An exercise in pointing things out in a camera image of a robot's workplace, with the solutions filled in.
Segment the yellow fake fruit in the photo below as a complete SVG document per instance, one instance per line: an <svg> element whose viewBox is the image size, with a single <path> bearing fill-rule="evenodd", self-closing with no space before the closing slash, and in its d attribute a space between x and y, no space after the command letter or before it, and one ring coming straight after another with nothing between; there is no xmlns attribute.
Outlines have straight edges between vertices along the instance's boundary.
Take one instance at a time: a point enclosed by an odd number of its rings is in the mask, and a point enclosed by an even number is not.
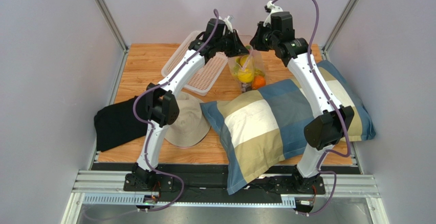
<svg viewBox="0 0 436 224"><path fill-rule="evenodd" d="M241 66L241 67L243 67L243 66L245 66L246 65L246 62L249 60L249 55L244 55L244 56L242 56L240 59L239 59L239 65Z"/></svg>

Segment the white plastic basket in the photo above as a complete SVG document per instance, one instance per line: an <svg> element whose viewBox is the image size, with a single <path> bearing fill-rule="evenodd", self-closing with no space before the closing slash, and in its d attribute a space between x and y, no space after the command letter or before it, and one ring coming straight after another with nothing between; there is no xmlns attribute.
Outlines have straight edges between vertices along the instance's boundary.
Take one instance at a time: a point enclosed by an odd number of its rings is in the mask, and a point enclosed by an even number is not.
<svg viewBox="0 0 436 224"><path fill-rule="evenodd" d="M178 65L178 63L183 60L186 51L188 50L189 44L196 39L196 37L201 33L201 31L193 31L188 37L180 44L180 46L175 50L173 55L169 58L167 63L161 70L161 75L165 78L170 74L170 72ZM200 96L206 96L211 90L212 86L215 84L216 80L220 76L224 67L227 66L228 57L222 53L218 52L211 58L207 64L201 67L184 86L185 89L194 92Z"/></svg>

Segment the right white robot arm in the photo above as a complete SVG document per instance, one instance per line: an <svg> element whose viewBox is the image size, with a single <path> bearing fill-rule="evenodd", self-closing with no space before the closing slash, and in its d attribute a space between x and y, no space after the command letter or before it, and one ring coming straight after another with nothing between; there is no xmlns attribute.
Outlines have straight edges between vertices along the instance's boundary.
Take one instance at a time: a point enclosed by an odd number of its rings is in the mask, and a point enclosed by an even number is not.
<svg viewBox="0 0 436 224"><path fill-rule="evenodd" d="M351 106L344 107L333 95L315 63L309 44L305 39L295 37L290 12L280 7L267 12L265 21L258 23L250 45L258 51L275 52L301 85L314 117L304 127L307 145L292 173L293 189L305 193L319 179L320 165L326 154L347 136L354 110Z"/></svg>

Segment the yellow fake lemon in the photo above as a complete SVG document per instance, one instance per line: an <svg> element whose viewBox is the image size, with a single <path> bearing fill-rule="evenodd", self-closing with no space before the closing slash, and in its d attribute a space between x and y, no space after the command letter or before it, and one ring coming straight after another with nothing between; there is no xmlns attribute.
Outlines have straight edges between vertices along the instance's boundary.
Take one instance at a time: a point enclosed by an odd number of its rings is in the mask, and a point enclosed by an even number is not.
<svg viewBox="0 0 436 224"><path fill-rule="evenodd" d="M250 68L240 69L237 71L236 77L241 83L251 83L255 77L255 72Z"/></svg>

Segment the clear zip top bag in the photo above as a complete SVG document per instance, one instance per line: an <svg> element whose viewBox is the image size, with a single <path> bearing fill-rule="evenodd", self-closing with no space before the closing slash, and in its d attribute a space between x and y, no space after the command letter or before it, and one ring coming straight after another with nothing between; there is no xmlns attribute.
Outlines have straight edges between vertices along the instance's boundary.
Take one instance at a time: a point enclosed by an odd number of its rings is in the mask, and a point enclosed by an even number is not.
<svg viewBox="0 0 436 224"><path fill-rule="evenodd" d="M238 83L242 93L267 85L265 66L260 52L250 45L246 45L246 49L249 51L248 55L228 59L230 74Z"/></svg>

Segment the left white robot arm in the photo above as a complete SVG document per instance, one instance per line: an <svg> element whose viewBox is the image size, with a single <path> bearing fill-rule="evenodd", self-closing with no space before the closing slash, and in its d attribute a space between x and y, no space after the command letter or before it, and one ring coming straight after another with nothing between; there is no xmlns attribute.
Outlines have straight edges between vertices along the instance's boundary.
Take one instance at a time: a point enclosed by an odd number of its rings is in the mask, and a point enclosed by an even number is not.
<svg viewBox="0 0 436 224"><path fill-rule="evenodd" d="M212 18L206 30L188 46L176 67L158 84L150 83L133 104L135 118L147 124L141 155L134 163L126 181L145 190L156 185L156 167L165 134L179 116L176 98L193 75L205 66L216 53L227 57L249 53L242 44L237 30L232 27L231 17Z"/></svg>

